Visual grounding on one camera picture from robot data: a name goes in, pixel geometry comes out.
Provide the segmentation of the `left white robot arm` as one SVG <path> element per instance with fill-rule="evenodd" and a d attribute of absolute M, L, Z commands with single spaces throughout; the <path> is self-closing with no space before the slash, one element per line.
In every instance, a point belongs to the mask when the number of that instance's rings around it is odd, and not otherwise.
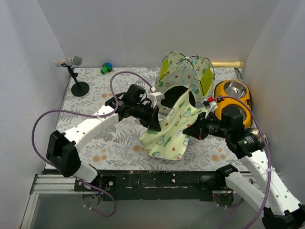
<path fill-rule="evenodd" d="M 157 102 L 163 98 L 161 92 L 147 94 L 141 86 L 132 84 L 126 92 L 106 101 L 92 118 L 63 133 L 54 131 L 50 135 L 47 159 L 64 177 L 82 179 L 89 190 L 98 190 L 102 184 L 99 172 L 81 161 L 79 152 L 100 132 L 130 116 L 139 119 L 149 130 L 160 132 Z"/>

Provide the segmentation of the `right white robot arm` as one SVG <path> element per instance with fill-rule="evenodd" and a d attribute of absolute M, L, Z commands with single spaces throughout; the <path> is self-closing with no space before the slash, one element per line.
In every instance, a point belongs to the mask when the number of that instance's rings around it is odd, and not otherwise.
<path fill-rule="evenodd" d="M 228 148 L 252 174 L 256 188 L 238 170 L 227 165 L 219 168 L 216 185 L 233 189 L 262 217 L 266 229 L 299 229 L 305 225 L 305 206 L 285 186 L 267 157 L 267 147 L 253 133 L 246 131 L 243 115 L 237 107 L 222 110 L 221 119 L 213 113 L 198 115 L 183 133 L 199 140 L 208 135 L 222 137 Z"/>

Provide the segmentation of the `green avocado print pet tent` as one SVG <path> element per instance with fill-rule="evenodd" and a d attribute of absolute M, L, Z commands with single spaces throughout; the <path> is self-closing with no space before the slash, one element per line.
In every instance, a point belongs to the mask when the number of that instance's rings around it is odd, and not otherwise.
<path fill-rule="evenodd" d="M 167 160 L 182 159 L 189 136 L 183 130 L 192 125 L 197 116 L 206 111 L 202 101 L 213 95 L 214 83 L 203 84 L 204 95 L 195 94 L 183 86 L 176 86 L 164 93 L 165 98 L 157 103 L 159 112 L 165 114 L 160 121 L 161 131 L 146 131 L 140 138 L 149 156 Z"/>

